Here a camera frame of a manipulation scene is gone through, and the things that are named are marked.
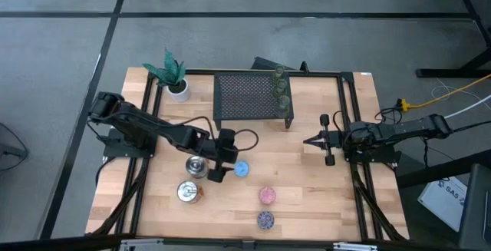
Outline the silver metal bracket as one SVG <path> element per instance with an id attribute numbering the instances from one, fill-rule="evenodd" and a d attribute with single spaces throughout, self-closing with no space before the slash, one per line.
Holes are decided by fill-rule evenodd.
<path id="1" fill-rule="evenodd" d="M 334 251 L 378 251 L 377 246 L 365 245 L 360 243 L 343 243 L 333 244 Z"/>
<path id="2" fill-rule="evenodd" d="M 137 247 L 158 246 L 163 239 L 124 239 L 120 242 L 119 251 L 135 251 Z"/>

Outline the black mesh metal shelf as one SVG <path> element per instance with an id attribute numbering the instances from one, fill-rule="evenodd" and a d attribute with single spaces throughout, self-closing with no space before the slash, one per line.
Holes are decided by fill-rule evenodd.
<path id="1" fill-rule="evenodd" d="M 294 109 L 289 76 L 285 74 L 287 88 L 285 95 L 290 98 L 289 114 L 278 118 L 275 110 L 278 97 L 273 95 L 276 81 L 271 71 L 220 71 L 213 80 L 213 121 L 216 128 L 222 128 L 223 121 L 284 120 L 290 128 Z"/>

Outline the blue patterned candle tin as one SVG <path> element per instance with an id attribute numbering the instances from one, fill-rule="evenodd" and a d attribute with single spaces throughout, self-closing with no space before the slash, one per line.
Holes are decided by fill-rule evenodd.
<path id="1" fill-rule="evenodd" d="M 240 160 L 236 162 L 234 166 L 234 173 L 237 177 L 247 177 L 249 171 L 250 171 L 250 166 L 246 161 Z"/>

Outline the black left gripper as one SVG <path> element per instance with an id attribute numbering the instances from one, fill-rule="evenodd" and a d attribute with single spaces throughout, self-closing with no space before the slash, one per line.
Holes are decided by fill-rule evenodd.
<path id="1" fill-rule="evenodd" d="M 224 167 L 224 163 L 235 164 L 238 148 L 234 145 L 236 132 L 231 129 L 222 129 L 215 140 L 205 139 L 203 142 L 203 156 L 215 162 L 215 166 L 209 169 L 207 179 L 221 183 L 228 171 L 234 168 Z"/>

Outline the black floor beam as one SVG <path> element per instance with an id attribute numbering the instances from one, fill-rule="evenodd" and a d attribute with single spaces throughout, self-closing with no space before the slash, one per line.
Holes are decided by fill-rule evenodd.
<path id="1" fill-rule="evenodd" d="M 400 189 L 413 187 L 422 183 L 431 183 L 446 177 L 455 177 L 470 173 L 474 164 L 480 164 L 491 169 L 491 149 L 462 157 L 448 163 L 404 174 L 397 178 Z"/>

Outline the orange candle tin silver lid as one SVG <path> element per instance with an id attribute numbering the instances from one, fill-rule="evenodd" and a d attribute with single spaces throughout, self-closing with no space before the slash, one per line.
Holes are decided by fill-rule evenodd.
<path id="1" fill-rule="evenodd" d="M 193 181 L 183 181 L 176 190 L 177 197 L 184 203 L 196 203 L 203 197 L 203 188 Z"/>
<path id="2" fill-rule="evenodd" d="M 204 157 L 191 156 L 186 161 L 186 171 L 196 179 L 204 178 L 209 172 L 208 160 Z"/>

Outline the black frame crossbar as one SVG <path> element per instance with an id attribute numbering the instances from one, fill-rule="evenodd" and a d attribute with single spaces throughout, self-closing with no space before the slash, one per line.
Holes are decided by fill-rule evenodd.
<path id="1" fill-rule="evenodd" d="M 339 241 L 295 241 L 295 240 L 268 240 L 268 239 L 191 239 L 191 238 L 136 238 L 130 233 L 37 239 L 21 242 L 0 243 L 0 251 L 101 251 L 115 249 L 124 239 L 163 239 L 162 245 L 176 246 L 220 246 L 223 248 L 239 248 L 255 250 L 259 247 L 287 247 L 324 249 L 334 251 L 333 244 Z M 378 251 L 477 251 L 445 246 L 431 246 L 412 241 L 387 241 L 381 239 L 364 239 L 360 243 L 377 246 Z"/>

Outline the dark floral candle tin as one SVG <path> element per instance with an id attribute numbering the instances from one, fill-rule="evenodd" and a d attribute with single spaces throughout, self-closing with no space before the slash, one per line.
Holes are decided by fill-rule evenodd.
<path id="1" fill-rule="evenodd" d="M 262 230 L 270 230 L 275 224 L 275 217 L 272 212 L 262 211 L 257 217 L 257 224 Z"/>

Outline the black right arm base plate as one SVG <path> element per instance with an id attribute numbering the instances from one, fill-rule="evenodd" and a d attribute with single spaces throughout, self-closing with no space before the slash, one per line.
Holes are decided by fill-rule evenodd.
<path id="1" fill-rule="evenodd" d="M 345 160 L 353 163 L 397 163 L 400 152 L 392 146 L 376 147 L 365 151 L 347 150 L 344 152 Z"/>

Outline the pink patterned candle tin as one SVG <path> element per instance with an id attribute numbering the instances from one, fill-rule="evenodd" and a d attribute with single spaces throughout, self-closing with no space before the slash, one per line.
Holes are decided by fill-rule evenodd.
<path id="1" fill-rule="evenodd" d="M 272 187 L 263 187 L 259 191 L 259 200 L 261 203 L 269 205 L 275 201 L 276 192 Z"/>

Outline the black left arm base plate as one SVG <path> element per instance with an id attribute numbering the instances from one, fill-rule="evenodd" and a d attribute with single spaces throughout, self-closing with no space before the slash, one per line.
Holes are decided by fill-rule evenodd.
<path id="1" fill-rule="evenodd" d="M 109 134 L 104 137 L 105 157 L 153 157 L 156 150 L 157 138 L 148 137 L 142 147 L 135 147 L 124 140 L 124 135 L 111 128 Z"/>

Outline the dark grey cabinet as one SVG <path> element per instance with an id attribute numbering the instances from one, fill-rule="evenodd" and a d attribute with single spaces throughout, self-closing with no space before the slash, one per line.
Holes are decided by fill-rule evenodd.
<path id="1" fill-rule="evenodd" d="M 491 251 L 491 169 L 474 164 L 460 224 L 461 249 Z"/>

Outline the white printed cardboard box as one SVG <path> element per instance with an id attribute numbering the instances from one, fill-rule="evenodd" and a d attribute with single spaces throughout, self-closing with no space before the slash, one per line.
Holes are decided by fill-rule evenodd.
<path id="1" fill-rule="evenodd" d="M 467 186 L 456 177 L 428 183 L 417 201 L 455 232 L 460 231 Z"/>

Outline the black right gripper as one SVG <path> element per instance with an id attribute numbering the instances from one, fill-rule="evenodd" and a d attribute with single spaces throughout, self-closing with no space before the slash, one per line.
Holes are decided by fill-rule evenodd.
<path id="1" fill-rule="evenodd" d="M 319 135 L 315 135 L 306 140 L 303 140 L 303 144 L 312 145 L 315 147 L 319 147 L 325 151 L 325 165 L 326 166 L 334 166 L 335 158 L 334 154 L 331 152 L 332 147 L 342 148 L 342 133 L 340 131 L 329 131 L 328 126 L 330 124 L 330 119 L 327 114 L 322 114 L 319 117 L 319 122 L 322 130 L 319 132 Z"/>

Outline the green plant in white pot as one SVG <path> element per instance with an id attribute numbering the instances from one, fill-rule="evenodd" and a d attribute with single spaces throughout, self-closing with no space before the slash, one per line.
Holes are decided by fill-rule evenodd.
<path id="1" fill-rule="evenodd" d="M 189 100 L 191 91 L 186 80 L 186 66 L 183 61 L 178 62 L 171 51 L 164 49 L 162 68 L 149 63 L 143 63 L 143 67 L 158 79 L 158 86 L 167 89 L 173 101 L 184 103 Z"/>

